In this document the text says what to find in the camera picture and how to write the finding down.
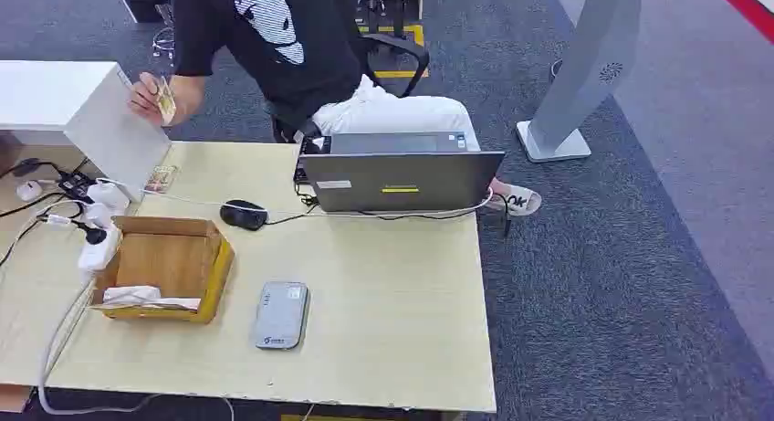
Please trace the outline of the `person's hand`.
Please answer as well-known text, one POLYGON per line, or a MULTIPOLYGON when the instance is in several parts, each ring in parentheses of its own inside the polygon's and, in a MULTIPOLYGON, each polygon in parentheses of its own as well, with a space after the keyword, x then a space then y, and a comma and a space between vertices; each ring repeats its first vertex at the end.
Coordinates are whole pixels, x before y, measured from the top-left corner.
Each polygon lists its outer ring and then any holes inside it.
POLYGON ((142 72, 139 80, 131 85, 129 109, 150 124, 163 126, 163 116, 157 101, 157 78, 149 72, 142 72))

